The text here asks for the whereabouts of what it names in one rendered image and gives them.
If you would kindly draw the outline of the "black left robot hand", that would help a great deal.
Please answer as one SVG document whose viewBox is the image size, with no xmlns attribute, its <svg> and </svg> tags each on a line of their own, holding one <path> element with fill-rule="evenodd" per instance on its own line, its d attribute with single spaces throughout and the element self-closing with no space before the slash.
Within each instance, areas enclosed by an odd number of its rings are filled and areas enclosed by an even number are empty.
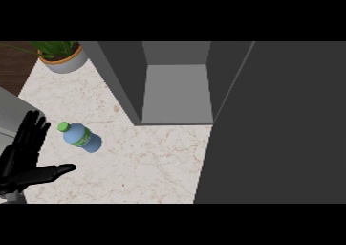
<svg viewBox="0 0 346 245">
<path fill-rule="evenodd" d="M 28 111 L 22 119 L 13 142 L 0 155 L 0 197 L 22 193 L 32 186 L 53 182 L 76 169 L 74 164 L 38 167 L 50 123 L 40 111 Z"/>
</svg>

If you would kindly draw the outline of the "blue water bottle green cap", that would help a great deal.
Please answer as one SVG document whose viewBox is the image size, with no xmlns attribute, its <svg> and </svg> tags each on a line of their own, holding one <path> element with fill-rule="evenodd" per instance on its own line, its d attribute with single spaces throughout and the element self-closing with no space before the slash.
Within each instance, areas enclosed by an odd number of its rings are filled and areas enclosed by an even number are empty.
<svg viewBox="0 0 346 245">
<path fill-rule="evenodd" d="M 57 130 L 63 134 L 63 140 L 69 145 L 81 148 L 88 153 L 94 153 L 100 149 L 100 136 L 79 122 L 62 122 L 57 125 Z"/>
</svg>

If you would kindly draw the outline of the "grey open cabinet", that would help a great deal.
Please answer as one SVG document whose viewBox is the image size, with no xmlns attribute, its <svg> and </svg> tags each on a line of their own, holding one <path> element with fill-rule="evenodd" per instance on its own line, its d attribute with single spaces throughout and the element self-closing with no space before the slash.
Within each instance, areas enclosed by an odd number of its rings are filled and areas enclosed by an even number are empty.
<svg viewBox="0 0 346 245">
<path fill-rule="evenodd" d="M 212 124 L 251 41 L 84 41 L 134 125 Z"/>
</svg>

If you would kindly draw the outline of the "green plant in white pot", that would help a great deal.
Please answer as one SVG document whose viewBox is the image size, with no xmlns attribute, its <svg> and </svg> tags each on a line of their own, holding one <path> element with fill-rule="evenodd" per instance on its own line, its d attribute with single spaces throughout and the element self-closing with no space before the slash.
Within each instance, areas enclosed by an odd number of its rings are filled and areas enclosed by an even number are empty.
<svg viewBox="0 0 346 245">
<path fill-rule="evenodd" d="M 29 41 L 35 52 L 11 44 L 0 46 L 13 48 L 38 57 L 50 71 L 56 74 L 72 73 L 85 63 L 88 57 L 76 41 Z"/>
</svg>

